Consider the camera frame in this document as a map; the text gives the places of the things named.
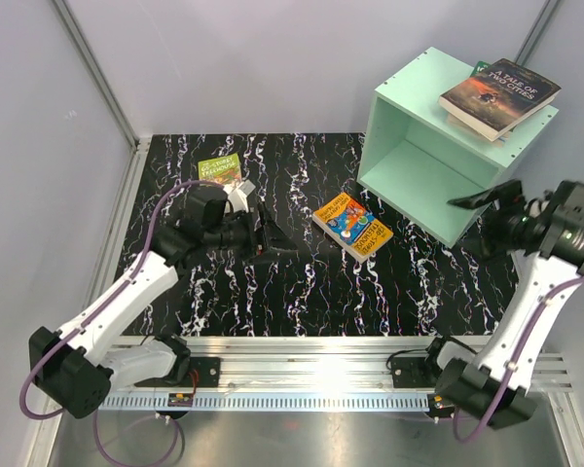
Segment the orange 130-storey treehouse book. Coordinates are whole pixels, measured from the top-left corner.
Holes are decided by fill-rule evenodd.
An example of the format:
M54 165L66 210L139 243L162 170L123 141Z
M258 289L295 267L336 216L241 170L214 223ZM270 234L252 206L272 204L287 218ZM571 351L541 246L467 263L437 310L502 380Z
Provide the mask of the orange 130-storey treehouse book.
M359 263L364 263L393 237L392 230L347 193L338 194L311 217Z

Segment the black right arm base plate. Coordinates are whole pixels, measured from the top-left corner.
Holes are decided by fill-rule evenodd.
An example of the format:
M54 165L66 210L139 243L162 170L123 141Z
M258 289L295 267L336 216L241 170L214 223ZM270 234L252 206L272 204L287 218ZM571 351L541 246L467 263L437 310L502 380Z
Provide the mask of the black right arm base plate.
M396 389L435 387L442 370L430 357L409 354L390 355L386 367Z

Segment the lime green 65-storey treehouse book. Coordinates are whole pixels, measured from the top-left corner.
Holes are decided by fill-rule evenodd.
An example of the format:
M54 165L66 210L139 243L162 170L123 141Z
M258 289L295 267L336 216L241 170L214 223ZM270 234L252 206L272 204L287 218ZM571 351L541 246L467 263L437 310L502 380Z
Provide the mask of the lime green 65-storey treehouse book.
M223 185L227 192L242 182L241 166L238 154L230 154L198 162L198 175L203 181Z

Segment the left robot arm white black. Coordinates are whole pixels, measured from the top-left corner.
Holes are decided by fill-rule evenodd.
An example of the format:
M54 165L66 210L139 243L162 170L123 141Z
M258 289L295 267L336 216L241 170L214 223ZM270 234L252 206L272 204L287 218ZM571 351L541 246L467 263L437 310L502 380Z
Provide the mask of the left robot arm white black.
M250 182L227 193L215 182L189 180L166 192L154 208L142 251L127 271L57 330L41 327L29 338L30 372L18 400L24 415L47 419L27 405L31 386L61 411L84 418L115 389L143 381L197 384L191 350L177 335L158 335L123 351L111 348L148 305L180 281L194 256L234 251L242 261L259 264L296 252L296 244L253 190Z

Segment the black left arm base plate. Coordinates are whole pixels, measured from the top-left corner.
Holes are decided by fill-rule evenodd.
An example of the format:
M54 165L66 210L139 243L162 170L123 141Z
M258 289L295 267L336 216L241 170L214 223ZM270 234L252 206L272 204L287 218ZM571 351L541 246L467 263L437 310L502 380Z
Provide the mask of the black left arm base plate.
M174 363L168 384L171 387L216 388L219 386L222 360L218 357L179 357Z

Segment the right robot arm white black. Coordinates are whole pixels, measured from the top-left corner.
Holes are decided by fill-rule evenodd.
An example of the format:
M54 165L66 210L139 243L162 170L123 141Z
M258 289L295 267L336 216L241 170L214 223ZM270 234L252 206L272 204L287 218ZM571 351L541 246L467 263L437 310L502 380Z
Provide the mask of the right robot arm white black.
M568 298L584 284L584 183L565 180L543 198L526 200L522 184L509 180L481 193L453 198L452 206L475 210L496 203L485 223L480 251L488 259L520 251L526 268L515 295L485 346L467 350L453 338L436 338L421 374L436 394L478 421L460 442L485 427L506 428L529 420L534 364Z

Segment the dark tale of two cities book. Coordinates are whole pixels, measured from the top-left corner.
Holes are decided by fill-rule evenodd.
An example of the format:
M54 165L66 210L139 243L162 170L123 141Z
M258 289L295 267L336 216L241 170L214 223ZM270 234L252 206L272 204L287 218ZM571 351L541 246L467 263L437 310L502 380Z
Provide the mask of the dark tale of two cities book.
M489 141L495 141L553 102L561 87L502 58L442 93L439 105Z

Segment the green 104-storey treehouse book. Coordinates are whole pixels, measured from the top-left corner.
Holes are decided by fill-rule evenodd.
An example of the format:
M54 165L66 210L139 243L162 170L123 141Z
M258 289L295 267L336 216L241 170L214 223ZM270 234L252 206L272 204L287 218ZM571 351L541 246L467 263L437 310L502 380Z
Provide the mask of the green 104-storey treehouse book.
M488 67L490 66L490 64L488 62L479 60L476 65L474 66L470 76L476 76L480 73L482 73L483 71L485 71Z

